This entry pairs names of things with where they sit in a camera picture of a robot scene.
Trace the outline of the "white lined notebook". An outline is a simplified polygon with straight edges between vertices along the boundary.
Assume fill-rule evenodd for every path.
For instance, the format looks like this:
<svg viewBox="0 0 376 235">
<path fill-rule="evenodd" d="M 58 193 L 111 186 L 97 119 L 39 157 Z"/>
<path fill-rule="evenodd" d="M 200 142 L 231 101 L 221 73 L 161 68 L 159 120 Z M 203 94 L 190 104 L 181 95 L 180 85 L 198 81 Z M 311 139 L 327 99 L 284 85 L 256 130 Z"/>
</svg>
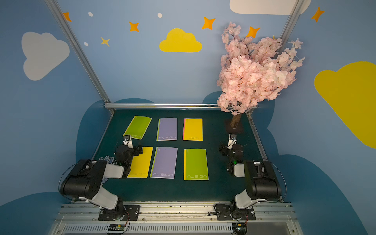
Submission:
<svg viewBox="0 0 376 235">
<path fill-rule="evenodd" d="M 157 141 L 177 141 L 177 118 L 160 118 L 158 122 Z"/>
</svg>

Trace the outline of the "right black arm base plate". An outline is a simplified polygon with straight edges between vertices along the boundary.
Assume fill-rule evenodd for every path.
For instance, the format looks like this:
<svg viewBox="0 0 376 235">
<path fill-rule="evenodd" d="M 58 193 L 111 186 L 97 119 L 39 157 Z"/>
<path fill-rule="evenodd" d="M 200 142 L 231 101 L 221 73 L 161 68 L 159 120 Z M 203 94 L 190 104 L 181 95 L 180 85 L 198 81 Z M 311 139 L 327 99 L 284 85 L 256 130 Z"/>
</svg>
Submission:
<svg viewBox="0 0 376 235">
<path fill-rule="evenodd" d="M 256 220 L 253 207 L 250 209 L 239 209 L 233 205 L 215 204 L 213 209 L 217 220 Z"/>
</svg>

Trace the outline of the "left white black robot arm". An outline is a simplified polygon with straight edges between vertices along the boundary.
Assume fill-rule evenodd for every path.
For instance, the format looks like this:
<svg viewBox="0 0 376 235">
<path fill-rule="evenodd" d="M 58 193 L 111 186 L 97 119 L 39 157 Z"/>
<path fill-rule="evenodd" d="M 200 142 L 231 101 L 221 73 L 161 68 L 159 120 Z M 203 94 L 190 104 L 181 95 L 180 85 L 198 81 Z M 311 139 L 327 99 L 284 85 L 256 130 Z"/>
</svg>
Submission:
<svg viewBox="0 0 376 235">
<path fill-rule="evenodd" d="M 61 195 L 84 200 L 104 211 L 124 214 L 123 201 L 102 186 L 103 178 L 127 178 L 135 156 L 143 153 L 142 145 L 132 147 L 121 145 L 115 151 L 115 163 L 105 160 L 81 160 L 77 162 L 65 179 L 60 179 L 58 189 Z"/>
</svg>

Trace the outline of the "green cover notebook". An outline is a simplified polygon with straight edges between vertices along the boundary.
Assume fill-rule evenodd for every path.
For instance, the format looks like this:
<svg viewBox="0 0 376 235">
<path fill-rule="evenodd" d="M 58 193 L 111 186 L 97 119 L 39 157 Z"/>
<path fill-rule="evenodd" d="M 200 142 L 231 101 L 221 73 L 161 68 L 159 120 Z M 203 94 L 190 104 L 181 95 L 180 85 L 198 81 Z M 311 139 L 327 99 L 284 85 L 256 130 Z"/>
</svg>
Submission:
<svg viewBox="0 0 376 235">
<path fill-rule="evenodd" d="M 152 118 L 150 117 L 134 116 L 125 130 L 123 137 L 130 135 L 132 139 L 141 140 L 144 137 L 151 121 Z"/>
</svg>

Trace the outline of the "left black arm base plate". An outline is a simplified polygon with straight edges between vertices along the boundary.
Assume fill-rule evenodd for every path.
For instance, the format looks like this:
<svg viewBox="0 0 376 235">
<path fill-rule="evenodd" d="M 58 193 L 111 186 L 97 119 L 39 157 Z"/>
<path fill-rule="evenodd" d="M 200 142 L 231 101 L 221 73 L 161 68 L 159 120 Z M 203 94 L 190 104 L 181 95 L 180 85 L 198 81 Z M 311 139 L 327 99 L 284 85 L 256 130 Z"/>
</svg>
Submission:
<svg viewBox="0 0 376 235">
<path fill-rule="evenodd" d="M 98 221 L 137 221 L 139 213 L 139 205 L 123 205 L 112 210 L 100 209 Z"/>
</svg>

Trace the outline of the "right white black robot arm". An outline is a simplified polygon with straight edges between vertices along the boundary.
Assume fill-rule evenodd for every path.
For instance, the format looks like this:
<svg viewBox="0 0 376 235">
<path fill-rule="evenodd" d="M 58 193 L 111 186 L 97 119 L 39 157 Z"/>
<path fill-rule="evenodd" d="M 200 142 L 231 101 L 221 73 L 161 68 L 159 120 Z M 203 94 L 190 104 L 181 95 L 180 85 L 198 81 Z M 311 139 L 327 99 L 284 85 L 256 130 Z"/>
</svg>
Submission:
<svg viewBox="0 0 376 235">
<path fill-rule="evenodd" d="M 279 199 L 282 190 L 269 161 L 243 160 L 243 148 L 231 141 L 220 145 L 219 152 L 228 158 L 227 171 L 231 176 L 244 178 L 245 189 L 230 204 L 230 211 L 248 210 L 259 202 Z"/>
</svg>

